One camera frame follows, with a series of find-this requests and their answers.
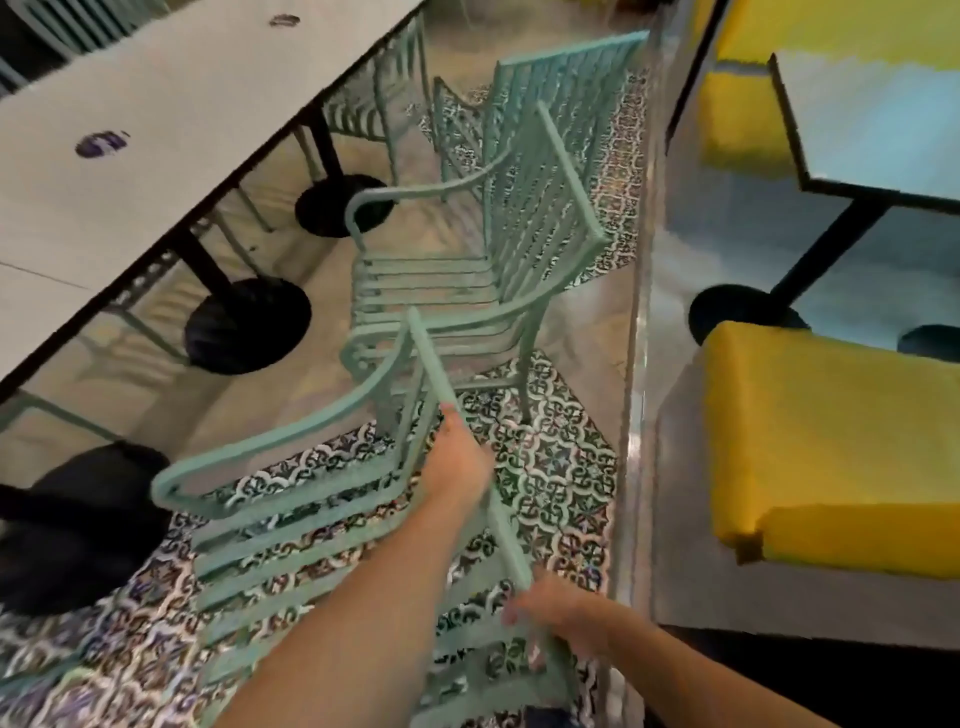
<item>yellow booth seat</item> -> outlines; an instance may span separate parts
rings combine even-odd
[[[704,355],[713,530],[741,560],[960,577],[960,365],[733,322]]]
[[[768,77],[711,71],[701,86],[698,123],[704,164],[761,177],[796,177]]]

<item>yellow cushion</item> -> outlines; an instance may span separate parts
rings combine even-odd
[[[732,322],[704,350],[724,544],[960,577],[960,365]]]
[[[769,78],[708,73],[698,117],[704,164],[762,177],[796,176]]]
[[[699,37],[714,0],[697,0]],[[721,61],[766,63],[782,48],[960,68],[956,0],[732,0],[717,41]]]

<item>white tabletop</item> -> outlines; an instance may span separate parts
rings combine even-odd
[[[775,56],[811,180],[960,203],[960,71]]]
[[[89,299],[89,291],[77,286],[0,265],[0,375],[12,372]]]
[[[102,290],[419,4],[197,0],[4,98],[0,263]]]

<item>person's right hand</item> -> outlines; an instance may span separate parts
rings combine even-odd
[[[534,566],[534,584],[514,596],[503,611],[503,623],[527,618],[566,640],[581,657],[600,657],[606,637],[598,608],[606,599],[581,589],[542,566]]]

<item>table leg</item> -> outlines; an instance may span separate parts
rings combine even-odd
[[[183,339],[191,364],[221,375],[255,372],[291,352],[310,326],[310,301],[288,280],[230,281],[189,230],[169,246],[210,291],[190,315]]]
[[[310,113],[310,132],[324,163],[326,177],[314,182],[297,200],[295,213],[300,226],[320,237],[347,237],[349,231],[344,222],[347,203],[357,192],[386,184],[370,175],[345,175],[333,147],[333,137],[326,124],[322,109]],[[377,202],[357,210],[357,227],[361,232],[380,225],[394,208],[393,202]]]
[[[159,546],[173,516],[150,498],[170,461],[119,441],[82,452],[29,489],[0,485],[0,602],[54,615],[124,585]]]
[[[746,285],[724,283],[705,288],[690,304],[686,322],[697,344],[724,321],[783,328],[809,328],[790,306],[826,273],[857,240],[886,214],[890,206],[853,200],[793,268],[769,293]]]

